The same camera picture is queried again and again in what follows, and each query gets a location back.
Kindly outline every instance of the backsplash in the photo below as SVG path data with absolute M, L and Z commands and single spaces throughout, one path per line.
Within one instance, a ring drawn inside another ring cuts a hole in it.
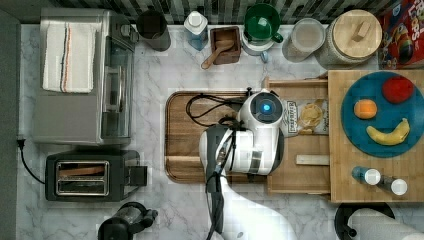
M 311 17 L 330 23 L 343 12 L 363 9 L 377 16 L 399 0 L 53 0 L 60 7 L 106 8 L 135 21 L 139 14 L 154 9 L 165 15 L 169 24 L 183 24 L 191 11 L 203 13 L 209 24 L 243 24 L 247 9 L 255 3 L 268 3 L 280 13 L 282 24 L 294 24 Z

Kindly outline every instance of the cereal box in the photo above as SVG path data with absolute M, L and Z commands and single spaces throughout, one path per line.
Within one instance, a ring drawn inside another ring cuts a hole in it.
M 380 19 L 382 69 L 424 66 L 424 0 L 403 0 Z

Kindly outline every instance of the black mug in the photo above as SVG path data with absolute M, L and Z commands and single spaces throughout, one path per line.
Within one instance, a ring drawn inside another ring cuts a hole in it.
M 136 22 L 141 39 L 156 51 L 166 51 L 171 46 L 168 23 L 162 13 L 148 10 L 143 12 Z

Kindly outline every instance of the wooden board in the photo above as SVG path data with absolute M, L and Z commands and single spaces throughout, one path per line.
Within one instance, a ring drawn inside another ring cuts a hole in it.
M 328 96 L 327 80 L 281 81 L 266 78 L 263 87 L 287 100 L 326 99 Z M 308 135 L 286 138 L 283 163 L 268 176 L 268 193 L 330 193 L 329 166 L 298 165 L 297 155 L 329 155 L 329 137 Z
M 393 71 L 410 79 L 424 93 L 424 71 Z M 329 71 L 330 174 L 332 202 L 422 202 L 424 201 L 424 138 L 408 152 L 393 158 L 377 158 L 357 149 L 341 124 L 341 104 L 350 86 L 371 71 Z M 375 168 L 382 174 L 404 179 L 408 191 L 395 196 L 376 186 L 360 184 L 351 177 L 355 166 Z
M 59 177 L 91 175 L 96 173 L 103 173 L 104 171 L 105 171 L 104 166 L 73 168 L 73 169 L 59 170 Z
M 165 169 L 168 177 L 179 183 L 205 182 L 203 165 L 199 157 L 200 135 L 206 127 L 194 123 L 186 113 L 188 101 L 201 92 L 180 91 L 169 97 L 166 103 L 165 119 Z M 203 92 L 223 98 L 245 96 L 245 92 Z M 201 114 L 217 103 L 199 100 L 192 105 L 192 114 Z M 226 106 L 198 119 L 201 123 L 215 124 L 224 116 L 236 116 L 236 112 Z M 246 174 L 227 174 L 230 182 L 248 182 Z M 256 176 L 255 182 L 265 182 L 266 176 Z

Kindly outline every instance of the white dish towel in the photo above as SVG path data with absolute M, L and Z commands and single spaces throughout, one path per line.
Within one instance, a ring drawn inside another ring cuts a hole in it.
M 95 33 L 90 24 L 52 23 L 48 26 L 43 89 L 91 92 Z

